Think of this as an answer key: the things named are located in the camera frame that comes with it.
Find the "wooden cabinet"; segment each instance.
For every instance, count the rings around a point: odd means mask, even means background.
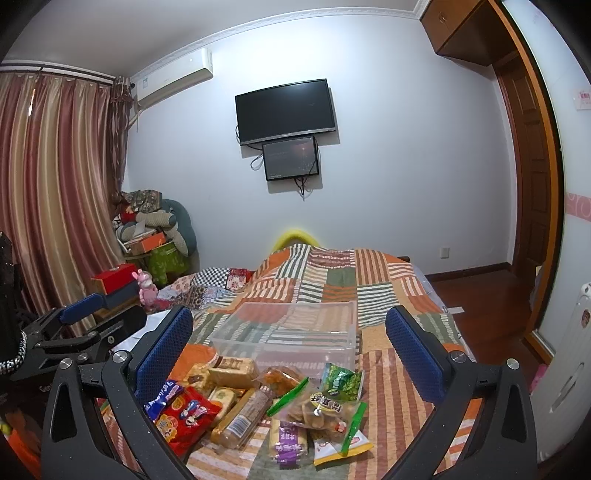
[[[421,22],[436,53],[490,65],[515,49],[515,44],[490,2],[495,0],[433,0]]]

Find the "red snack bag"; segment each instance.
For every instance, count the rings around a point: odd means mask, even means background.
[[[220,410],[193,387],[186,387],[154,423],[174,453],[182,457],[205,433]]]

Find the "air conditioner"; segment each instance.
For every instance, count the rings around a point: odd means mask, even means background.
[[[213,78],[212,53],[206,48],[187,53],[139,79],[139,107],[145,110],[160,100],[210,78]]]

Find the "green snack bag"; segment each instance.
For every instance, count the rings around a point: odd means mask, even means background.
[[[365,374],[352,372],[338,365],[327,363],[322,373],[322,393],[341,401],[359,401]]]

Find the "stuffed toy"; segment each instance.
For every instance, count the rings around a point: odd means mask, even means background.
[[[143,271],[141,268],[137,273],[132,272],[131,275],[138,281],[139,300],[142,305],[152,305],[156,300],[156,296],[158,295],[158,287],[152,282],[152,275]]]

